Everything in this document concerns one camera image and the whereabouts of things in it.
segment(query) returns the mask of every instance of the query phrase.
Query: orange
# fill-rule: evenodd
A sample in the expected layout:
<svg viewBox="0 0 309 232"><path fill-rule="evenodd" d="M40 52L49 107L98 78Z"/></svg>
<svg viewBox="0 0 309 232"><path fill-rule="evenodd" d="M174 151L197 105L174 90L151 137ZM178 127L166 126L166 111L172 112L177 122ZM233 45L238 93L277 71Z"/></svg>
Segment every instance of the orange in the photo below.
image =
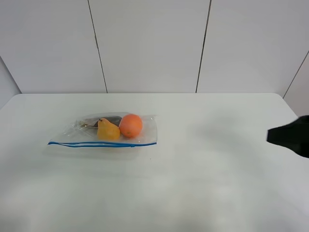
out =
<svg viewBox="0 0 309 232"><path fill-rule="evenodd" d="M98 121L98 139L100 140L118 140L120 138L119 128L105 118Z"/></svg>
<svg viewBox="0 0 309 232"><path fill-rule="evenodd" d="M138 115L129 114L122 118L119 129L127 138L135 138L141 132L143 122Z"/></svg>

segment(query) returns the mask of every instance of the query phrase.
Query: ziplock bag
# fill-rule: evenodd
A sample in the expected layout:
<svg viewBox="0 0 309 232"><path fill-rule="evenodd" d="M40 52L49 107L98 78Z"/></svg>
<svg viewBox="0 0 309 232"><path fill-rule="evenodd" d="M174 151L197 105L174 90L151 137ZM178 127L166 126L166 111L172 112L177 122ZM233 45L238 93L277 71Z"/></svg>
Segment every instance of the ziplock bag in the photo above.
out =
<svg viewBox="0 0 309 232"><path fill-rule="evenodd" d="M155 145L156 141L154 116L105 113L76 120L48 144L68 147L134 147Z"/></svg>

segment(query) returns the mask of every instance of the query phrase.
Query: black object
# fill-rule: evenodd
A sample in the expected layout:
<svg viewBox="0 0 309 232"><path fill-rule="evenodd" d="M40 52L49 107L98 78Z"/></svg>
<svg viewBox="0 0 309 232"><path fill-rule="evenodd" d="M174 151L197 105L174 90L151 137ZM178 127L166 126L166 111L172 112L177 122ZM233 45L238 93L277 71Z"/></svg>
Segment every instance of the black object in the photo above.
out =
<svg viewBox="0 0 309 232"><path fill-rule="evenodd" d="M309 158L309 116L302 116L290 124L268 130L267 141Z"/></svg>
<svg viewBox="0 0 309 232"><path fill-rule="evenodd" d="M122 119L122 117L120 116L109 116L109 117L103 117L107 120L109 120L110 123L113 123L114 125L118 126L119 127L119 124L120 124L120 121ZM98 127L98 122L96 122L94 125L93 125L94 128L97 128Z"/></svg>

